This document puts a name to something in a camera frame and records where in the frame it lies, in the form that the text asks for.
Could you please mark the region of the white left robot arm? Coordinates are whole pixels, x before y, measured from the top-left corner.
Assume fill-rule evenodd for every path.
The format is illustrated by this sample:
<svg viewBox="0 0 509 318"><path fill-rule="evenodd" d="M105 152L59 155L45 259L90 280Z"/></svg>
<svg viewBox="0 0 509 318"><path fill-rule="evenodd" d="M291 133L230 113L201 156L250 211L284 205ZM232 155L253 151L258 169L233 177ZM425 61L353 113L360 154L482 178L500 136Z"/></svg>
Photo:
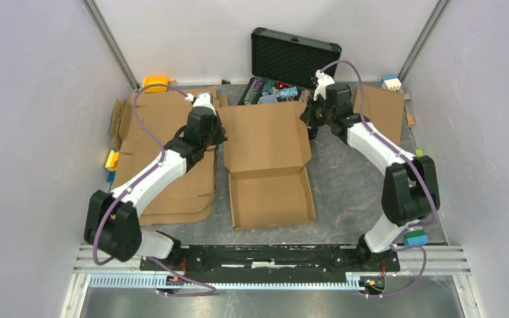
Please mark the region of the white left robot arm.
<svg viewBox="0 0 509 318"><path fill-rule="evenodd" d="M155 257L166 270L177 268L182 253L174 247L175 239L158 231L142 231L139 217L163 190L202 161L210 146L225 140L215 108L194 106L186 125L146 168L109 193L96 191L89 201L84 230L86 242L93 247L93 261L102 266L114 259L126 262L145 256Z"/></svg>

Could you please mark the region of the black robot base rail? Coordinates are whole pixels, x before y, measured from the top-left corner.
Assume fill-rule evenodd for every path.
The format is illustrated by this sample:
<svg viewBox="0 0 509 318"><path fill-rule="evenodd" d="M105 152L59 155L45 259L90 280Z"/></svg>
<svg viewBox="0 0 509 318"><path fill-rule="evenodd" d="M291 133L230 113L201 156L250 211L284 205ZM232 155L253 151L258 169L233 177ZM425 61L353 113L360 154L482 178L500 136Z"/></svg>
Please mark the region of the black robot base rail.
<svg viewBox="0 0 509 318"><path fill-rule="evenodd" d="M395 252L371 255L352 244L178 245L164 263L211 284L341 283L347 272L400 269Z"/></svg>

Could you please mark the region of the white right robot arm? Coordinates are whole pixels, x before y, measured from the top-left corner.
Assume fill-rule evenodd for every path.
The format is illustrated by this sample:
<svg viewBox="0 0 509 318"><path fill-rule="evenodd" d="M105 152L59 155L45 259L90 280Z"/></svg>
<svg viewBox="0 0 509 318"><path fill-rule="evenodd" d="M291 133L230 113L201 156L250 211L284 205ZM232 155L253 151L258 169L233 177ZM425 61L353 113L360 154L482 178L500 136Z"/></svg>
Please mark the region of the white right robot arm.
<svg viewBox="0 0 509 318"><path fill-rule="evenodd" d="M334 136L363 154L384 177L383 214L356 247L357 264L362 269L374 270L412 227L437 219L439 191L434 161L403 150L362 112L354 112L348 85L319 83L300 118L310 138L327 125Z"/></svg>

